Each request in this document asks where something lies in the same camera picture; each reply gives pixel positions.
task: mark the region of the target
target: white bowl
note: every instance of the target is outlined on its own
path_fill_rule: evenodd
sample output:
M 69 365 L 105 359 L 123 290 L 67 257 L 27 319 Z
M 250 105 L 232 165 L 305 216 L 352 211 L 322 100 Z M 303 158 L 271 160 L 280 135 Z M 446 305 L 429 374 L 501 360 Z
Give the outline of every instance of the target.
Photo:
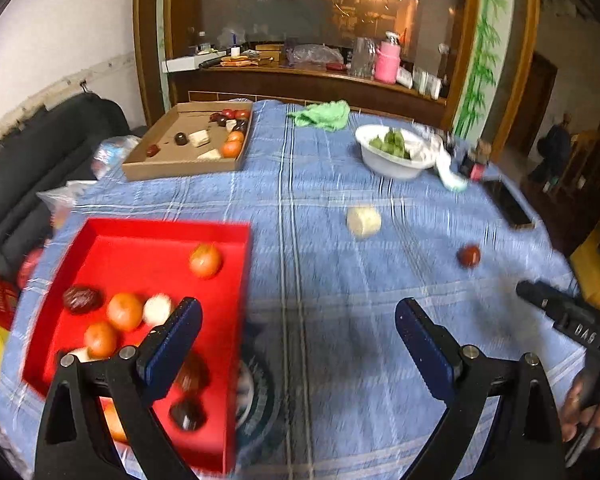
M 416 148 L 420 146 L 422 160 L 408 160 L 389 155 L 369 145 L 369 142 L 377 136 L 384 139 L 388 132 L 389 127 L 380 124 L 365 124 L 356 130 L 356 140 L 362 147 L 362 160 L 373 171 L 389 178 L 412 179 L 416 178 L 422 170 L 432 168 L 435 165 L 437 150 L 432 150 L 428 142 L 408 130 L 400 130 L 404 143 Z

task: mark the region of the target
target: smartphone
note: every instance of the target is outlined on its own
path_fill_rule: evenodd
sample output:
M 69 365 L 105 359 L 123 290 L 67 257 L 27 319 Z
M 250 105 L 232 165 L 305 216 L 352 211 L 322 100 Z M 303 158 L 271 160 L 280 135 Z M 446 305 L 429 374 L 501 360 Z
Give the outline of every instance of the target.
M 533 229 L 533 221 L 501 180 L 483 180 L 482 186 L 512 229 Z

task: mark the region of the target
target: human hand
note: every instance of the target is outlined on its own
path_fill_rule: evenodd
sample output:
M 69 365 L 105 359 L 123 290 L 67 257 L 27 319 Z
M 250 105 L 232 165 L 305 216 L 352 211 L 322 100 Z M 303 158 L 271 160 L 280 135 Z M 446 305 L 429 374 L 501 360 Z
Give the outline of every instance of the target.
M 558 412 L 562 440 L 568 442 L 576 435 L 577 425 L 589 424 L 595 428 L 595 433 L 589 442 L 589 449 L 600 447 L 600 405 L 591 406 L 586 410 L 580 409 L 580 395 L 582 393 L 582 372 L 577 374 L 569 389 L 564 404 Z

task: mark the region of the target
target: blue checkered tablecloth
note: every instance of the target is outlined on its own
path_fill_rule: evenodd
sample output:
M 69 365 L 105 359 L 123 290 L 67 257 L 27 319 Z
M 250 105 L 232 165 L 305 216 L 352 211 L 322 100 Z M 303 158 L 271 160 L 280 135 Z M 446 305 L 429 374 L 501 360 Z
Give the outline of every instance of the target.
M 395 305 L 407 296 L 460 344 L 516 360 L 537 353 L 562 402 L 583 352 L 514 287 L 542 278 L 568 288 L 573 276 L 520 194 L 533 231 L 510 230 L 480 186 L 455 194 L 433 172 L 400 182 L 369 171 L 356 127 L 413 130 L 411 123 L 352 114 L 345 130 L 326 133 L 296 128 L 286 117 L 295 109 L 254 105 L 242 171 L 128 183 L 118 168 L 80 200 L 24 290 L 4 353 L 0 426 L 29 466 L 43 399 L 21 378 L 27 342 L 59 262 L 89 216 L 251 223 L 246 339 L 280 398 L 282 426 L 250 428 L 248 446 L 262 449 L 239 450 L 236 478 L 400 478 L 443 413 L 395 330 Z M 350 234 L 353 205 L 378 209 L 377 235 L 358 241 Z M 455 254 L 469 242 L 480 244 L 482 262 L 464 270 Z M 459 475 L 475 464 L 494 409 L 490 399 Z M 141 476 L 133 454 L 120 451 L 128 471 Z

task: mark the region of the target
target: black sofa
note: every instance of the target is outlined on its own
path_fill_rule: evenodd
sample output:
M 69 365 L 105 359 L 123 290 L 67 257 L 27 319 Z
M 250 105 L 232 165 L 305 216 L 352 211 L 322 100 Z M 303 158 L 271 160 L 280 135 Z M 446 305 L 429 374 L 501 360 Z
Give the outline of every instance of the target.
M 126 136 L 120 107 L 85 92 L 42 108 L 0 144 L 0 275 L 13 280 L 24 256 L 51 234 L 50 213 L 36 196 L 67 180 L 94 180 L 91 158 L 107 137 Z

